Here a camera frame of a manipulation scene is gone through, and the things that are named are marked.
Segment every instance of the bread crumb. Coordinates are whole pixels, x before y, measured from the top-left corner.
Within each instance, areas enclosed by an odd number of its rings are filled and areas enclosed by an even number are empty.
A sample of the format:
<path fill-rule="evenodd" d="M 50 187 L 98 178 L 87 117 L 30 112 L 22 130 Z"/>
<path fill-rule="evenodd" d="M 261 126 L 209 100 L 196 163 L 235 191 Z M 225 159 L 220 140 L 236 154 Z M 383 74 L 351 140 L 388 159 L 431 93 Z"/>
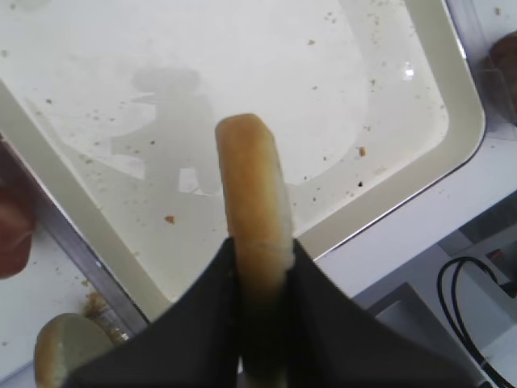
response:
<path fill-rule="evenodd" d="M 94 319 L 101 315 L 102 312 L 107 308 L 107 303 L 103 296 L 94 291 L 86 295 L 86 304 L 82 308 L 82 315 L 89 319 Z"/>

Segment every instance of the white counter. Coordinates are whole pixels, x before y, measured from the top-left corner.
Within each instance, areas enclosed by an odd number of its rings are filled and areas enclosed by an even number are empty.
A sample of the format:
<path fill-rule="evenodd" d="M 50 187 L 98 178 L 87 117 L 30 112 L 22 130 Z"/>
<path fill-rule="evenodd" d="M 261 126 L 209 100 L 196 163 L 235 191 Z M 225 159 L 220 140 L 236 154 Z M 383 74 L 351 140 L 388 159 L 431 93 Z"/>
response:
<path fill-rule="evenodd" d="M 517 141 L 487 137 L 462 168 L 317 263 L 350 297 L 517 190 Z"/>

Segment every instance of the bread slice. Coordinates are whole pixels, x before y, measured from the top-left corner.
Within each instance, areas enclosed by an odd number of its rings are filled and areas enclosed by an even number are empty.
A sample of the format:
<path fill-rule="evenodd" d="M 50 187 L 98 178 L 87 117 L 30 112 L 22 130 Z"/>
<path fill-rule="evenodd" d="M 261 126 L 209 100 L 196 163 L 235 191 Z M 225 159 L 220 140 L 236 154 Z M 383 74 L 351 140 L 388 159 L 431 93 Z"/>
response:
<path fill-rule="evenodd" d="M 294 260 L 291 210 L 275 139 L 256 115 L 245 114 L 221 121 L 216 140 L 239 280 L 253 298 L 267 300 L 282 287 Z"/>
<path fill-rule="evenodd" d="M 77 367 L 113 348 L 104 331 L 79 314 L 61 314 L 40 331 L 34 349 L 38 388 L 59 388 Z"/>
<path fill-rule="evenodd" d="M 292 220 L 275 139 L 255 115 L 216 128 L 229 235 L 241 288 L 246 385 L 285 385 L 283 291 L 294 264 Z"/>

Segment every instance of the food item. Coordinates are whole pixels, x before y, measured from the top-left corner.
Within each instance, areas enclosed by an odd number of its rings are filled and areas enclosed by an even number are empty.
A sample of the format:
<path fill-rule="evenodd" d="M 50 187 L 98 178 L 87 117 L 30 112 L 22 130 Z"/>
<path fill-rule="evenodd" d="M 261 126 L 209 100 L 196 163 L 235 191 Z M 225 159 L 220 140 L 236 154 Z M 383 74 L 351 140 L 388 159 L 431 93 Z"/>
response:
<path fill-rule="evenodd" d="M 21 272 L 29 260 L 36 218 L 23 196 L 0 188 L 0 279 Z"/>
<path fill-rule="evenodd" d="M 242 291 L 242 359 L 247 386 L 282 386 L 280 303 L 294 264 L 292 221 L 275 139 L 255 115 L 216 128 L 229 235 Z"/>
<path fill-rule="evenodd" d="M 507 109 L 502 108 L 502 114 L 514 123 L 517 121 L 517 32 L 512 32 L 498 40 L 490 49 L 490 59 L 493 66 L 501 72 L 504 85 L 500 80 L 495 80 L 492 89 L 498 90 L 498 95 L 494 95 L 496 91 L 490 91 L 489 96 L 498 107 L 504 107 L 508 98 L 511 101 Z"/>
<path fill-rule="evenodd" d="M 40 331 L 34 350 L 38 388 L 58 388 L 77 367 L 113 348 L 95 323 L 79 314 L 58 315 Z"/>
<path fill-rule="evenodd" d="M 292 221 L 275 139 L 255 115 L 216 128 L 229 235 L 243 286 L 268 298 L 293 265 Z"/>

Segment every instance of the white tray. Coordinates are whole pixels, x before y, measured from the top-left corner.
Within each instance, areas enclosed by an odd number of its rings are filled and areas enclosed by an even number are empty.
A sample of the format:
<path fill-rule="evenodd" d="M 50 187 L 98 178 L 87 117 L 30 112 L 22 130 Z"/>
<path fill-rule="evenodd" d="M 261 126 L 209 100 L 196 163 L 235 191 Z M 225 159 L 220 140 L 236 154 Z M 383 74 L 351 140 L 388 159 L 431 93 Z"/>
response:
<path fill-rule="evenodd" d="M 442 2 L 15 4 L 0 14 L 0 130 L 150 318 L 226 236 L 219 119 L 269 125 L 314 257 L 457 168 L 484 131 Z"/>

